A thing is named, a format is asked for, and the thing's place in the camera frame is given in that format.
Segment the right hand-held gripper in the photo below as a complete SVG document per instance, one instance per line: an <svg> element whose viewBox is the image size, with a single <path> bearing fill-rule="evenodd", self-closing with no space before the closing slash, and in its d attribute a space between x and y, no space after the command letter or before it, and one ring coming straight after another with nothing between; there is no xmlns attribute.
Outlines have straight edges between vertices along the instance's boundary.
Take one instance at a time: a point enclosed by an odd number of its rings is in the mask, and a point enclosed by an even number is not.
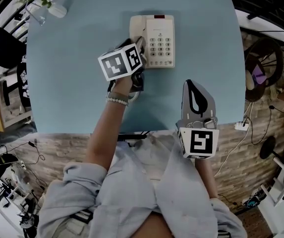
<svg viewBox="0 0 284 238"><path fill-rule="evenodd" d="M219 139L215 101L202 85L191 79L183 85L177 134L184 158L208 159L215 156Z"/></svg>

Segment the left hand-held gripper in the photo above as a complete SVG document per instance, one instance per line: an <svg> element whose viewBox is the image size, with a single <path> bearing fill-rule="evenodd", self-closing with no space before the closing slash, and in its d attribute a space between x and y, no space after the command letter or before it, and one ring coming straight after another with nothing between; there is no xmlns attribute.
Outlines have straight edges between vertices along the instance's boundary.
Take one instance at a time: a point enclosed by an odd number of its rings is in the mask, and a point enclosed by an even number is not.
<svg viewBox="0 0 284 238"><path fill-rule="evenodd" d="M98 61L109 82L108 91L111 91L117 79L127 76L132 79L131 93L144 90L144 70L147 63L144 47L126 39L118 47L98 57Z"/></svg>

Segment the beige telephone handset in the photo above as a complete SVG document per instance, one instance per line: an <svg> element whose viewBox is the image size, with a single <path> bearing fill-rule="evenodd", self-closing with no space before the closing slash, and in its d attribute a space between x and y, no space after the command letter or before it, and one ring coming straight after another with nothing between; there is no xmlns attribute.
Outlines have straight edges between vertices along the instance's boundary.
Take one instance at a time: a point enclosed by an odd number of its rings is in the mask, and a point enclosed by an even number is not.
<svg viewBox="0 0 284 238"><path fill-rule="evenodd" d="M132 16L129 26L131 41L144 48L147 46L146 19L145 15Z"/></svg>

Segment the person's left forearm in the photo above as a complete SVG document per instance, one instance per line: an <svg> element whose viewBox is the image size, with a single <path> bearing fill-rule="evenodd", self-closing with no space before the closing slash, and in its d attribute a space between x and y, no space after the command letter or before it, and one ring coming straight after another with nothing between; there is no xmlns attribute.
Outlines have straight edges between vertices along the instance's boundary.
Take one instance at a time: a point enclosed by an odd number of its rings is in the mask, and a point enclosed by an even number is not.
<svg viewBox="0 0 284 238"><path fill-rule="evenodd" d="M126 104L107 101L98 123L89 138L85 162L106 170L111 166Z"/></svg>

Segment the person's right forearm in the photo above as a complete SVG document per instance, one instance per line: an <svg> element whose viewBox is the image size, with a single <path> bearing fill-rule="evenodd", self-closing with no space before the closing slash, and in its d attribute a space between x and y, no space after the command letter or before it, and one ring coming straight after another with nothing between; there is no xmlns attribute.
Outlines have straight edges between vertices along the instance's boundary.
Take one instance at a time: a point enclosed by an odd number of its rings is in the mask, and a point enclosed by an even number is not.
<svg viewBox="0 0 284 238"><path fill-rule="evenodd" d="M214 178L212 165L209 159L195 160L195 168L197 169L202 182L208 192L210 198L218 198L218 190Z"/></svg>

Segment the cream telephone base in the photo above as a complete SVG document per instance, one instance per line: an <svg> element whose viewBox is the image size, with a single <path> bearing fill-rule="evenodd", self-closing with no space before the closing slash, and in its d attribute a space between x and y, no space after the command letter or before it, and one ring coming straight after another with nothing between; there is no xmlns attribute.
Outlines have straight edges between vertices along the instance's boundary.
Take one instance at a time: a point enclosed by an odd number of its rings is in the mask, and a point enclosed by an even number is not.
<svg viewBox="0 0 284 238"><path fill-rule="evenodd" d="M145 68L174 68L174 17L172 15L146 15L146 17Z"/></svg>

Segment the white power strip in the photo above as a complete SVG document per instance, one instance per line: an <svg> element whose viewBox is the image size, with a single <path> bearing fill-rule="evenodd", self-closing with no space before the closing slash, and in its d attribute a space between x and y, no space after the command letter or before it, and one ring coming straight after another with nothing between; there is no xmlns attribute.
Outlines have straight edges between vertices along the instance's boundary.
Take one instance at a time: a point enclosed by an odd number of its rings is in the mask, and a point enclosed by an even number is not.
<svg viewBox="0 0 284 238"><path fill-rule="evenodd" d="M249 123L244 121L236 122L234 125L234 129L240 131L247 131L249 129Z"/></svg>

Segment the purple cushion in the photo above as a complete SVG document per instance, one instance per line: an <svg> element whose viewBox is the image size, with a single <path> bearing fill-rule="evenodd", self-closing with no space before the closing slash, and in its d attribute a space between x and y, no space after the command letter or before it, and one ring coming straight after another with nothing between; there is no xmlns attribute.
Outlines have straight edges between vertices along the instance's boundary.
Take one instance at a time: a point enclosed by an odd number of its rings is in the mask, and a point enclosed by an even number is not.
<svg viewBox="0 0 284 238"><path fill-rule="evenodd" d="M266 75L262 72L258 65L255 66L251 75L254 83L258 85L263 84L267 79Z"/></svg>

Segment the black round stand base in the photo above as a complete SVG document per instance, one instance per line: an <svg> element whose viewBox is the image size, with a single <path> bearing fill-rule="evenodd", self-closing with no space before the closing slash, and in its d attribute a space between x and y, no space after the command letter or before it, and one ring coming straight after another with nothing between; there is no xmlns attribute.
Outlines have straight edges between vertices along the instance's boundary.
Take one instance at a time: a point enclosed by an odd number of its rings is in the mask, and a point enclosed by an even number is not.
<svg viewBox="0 0 284 238"><path fill-rule="evenodd" d="M274 136L269 136L263 143L260 153L259 153L259 157L261 159L266 159L268 158L276 145L276 138Z"/></svg>

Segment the dark wicker chair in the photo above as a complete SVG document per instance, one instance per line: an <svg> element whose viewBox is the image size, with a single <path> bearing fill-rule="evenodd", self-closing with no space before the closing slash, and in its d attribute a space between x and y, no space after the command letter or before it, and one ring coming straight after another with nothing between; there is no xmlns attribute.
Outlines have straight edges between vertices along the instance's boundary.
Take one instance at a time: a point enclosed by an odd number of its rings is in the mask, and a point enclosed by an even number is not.
<svg viewBox="0 0 284 238"><path fill-rule="evenodd" d="M271 76L266 76L267 79L263 84L255 84L251 75L253 69L258 65L266 75L261 61L264 58L269 58L271 55L275 55L276 57L274 72ZM244 51L244 58L246 83L245 99L254 103L262 98L265 88L274 85L280 79L284 68L283 51L280 45L273 39L261 38Z"/></svg>

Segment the clear drinking glass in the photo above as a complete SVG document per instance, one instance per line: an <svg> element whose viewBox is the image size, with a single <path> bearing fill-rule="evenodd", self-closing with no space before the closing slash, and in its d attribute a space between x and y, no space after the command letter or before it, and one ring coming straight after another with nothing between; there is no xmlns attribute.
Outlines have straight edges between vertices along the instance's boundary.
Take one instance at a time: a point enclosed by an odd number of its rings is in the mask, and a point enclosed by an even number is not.
<svg viewBox="0 0 284 238"><path fill-rule="evenodd" d="M31 1L31 2L27 2L27 3L26 3L24 9L25 9L25 11L28 13L28 15L29 15L31 18L33 18L35 21L37 21L40 26L43 26L46 19L45 19L43 16L36 16L36 15L31 11L31 9L33 9L33 8L39 9L39 8L41 8L41 6L38 5L37 3L34 3L34 2Z"/></svg>

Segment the person's light blue shirt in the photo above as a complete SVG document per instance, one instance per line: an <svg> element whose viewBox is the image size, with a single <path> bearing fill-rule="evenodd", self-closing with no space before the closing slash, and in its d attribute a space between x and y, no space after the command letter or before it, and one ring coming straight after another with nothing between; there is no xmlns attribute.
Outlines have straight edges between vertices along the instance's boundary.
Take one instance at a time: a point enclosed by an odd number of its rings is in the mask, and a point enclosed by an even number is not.
<svg viewBox="0 0 284 238"><path fill-rule="evenodd" d="M93 212L85 224L70 218ZM240 219L218 199L210 199L189 159L175 142L157 184L147 177L141 160L125 142L118 143L110 169L69 163L62 180L54 180L39 215L37 238L131 238L146 219L163 217L173 238L247 238Z"/></svg>

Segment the black printed chair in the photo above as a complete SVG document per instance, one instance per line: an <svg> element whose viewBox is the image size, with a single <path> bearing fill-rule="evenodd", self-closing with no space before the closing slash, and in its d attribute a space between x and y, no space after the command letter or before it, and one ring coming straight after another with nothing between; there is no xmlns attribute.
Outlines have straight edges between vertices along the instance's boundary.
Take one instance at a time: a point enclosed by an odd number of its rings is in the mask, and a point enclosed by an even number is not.
<svg viewBox="0 0 284 238"><path fill-rule="evenodd" d="M17 65L16 75L21 104L23 107L31 107L25 62Z"/></svg>

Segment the black mesh office chair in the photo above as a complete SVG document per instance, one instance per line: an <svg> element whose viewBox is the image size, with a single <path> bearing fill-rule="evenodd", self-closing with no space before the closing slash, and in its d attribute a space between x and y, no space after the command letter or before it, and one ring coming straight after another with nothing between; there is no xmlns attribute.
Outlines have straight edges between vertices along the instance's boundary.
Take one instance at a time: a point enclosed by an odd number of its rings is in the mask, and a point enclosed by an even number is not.
<svg viewBox="0 0 284 238"><path fill-rule="evenodd" d="M26 55L26 44L0 28L0 66L12 69Z"/></svg>

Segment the black wedge-shaped object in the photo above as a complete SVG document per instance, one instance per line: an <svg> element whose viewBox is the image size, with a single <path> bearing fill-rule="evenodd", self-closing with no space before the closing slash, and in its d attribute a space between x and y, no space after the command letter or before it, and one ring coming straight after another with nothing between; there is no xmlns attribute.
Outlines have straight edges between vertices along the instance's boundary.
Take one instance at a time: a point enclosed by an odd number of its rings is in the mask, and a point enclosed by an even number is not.
<svg viewBox="0 0 284 238"><path fill-rule="evenodd" d="M0 155L0 165L9 164L17 162L18 158L12 154L2 154Z"/></svg>

